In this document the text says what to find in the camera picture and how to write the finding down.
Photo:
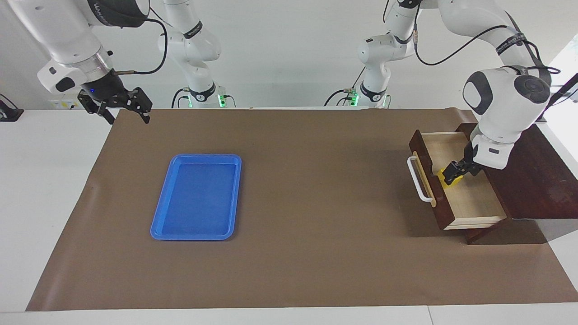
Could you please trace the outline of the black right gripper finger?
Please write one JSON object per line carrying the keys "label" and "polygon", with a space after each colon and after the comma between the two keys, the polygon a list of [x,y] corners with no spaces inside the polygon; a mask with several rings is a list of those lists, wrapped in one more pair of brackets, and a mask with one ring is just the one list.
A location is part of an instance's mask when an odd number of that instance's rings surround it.
{"label": "black right gripper finger", "polygon": [[152,101],[140,87],[132,91],[122,91],[119,94],[119,104],[124,109],[138,113],[146,124],[150,122]]}
{"label": "black right gripper finger", "polygon": [[79,91],[77,99],[88,114],[99,115],[100,117],[103,117],[107,123],[114,124],[115,117],[109,111],[105,102],[97,105],[97,103],[83,89]]}

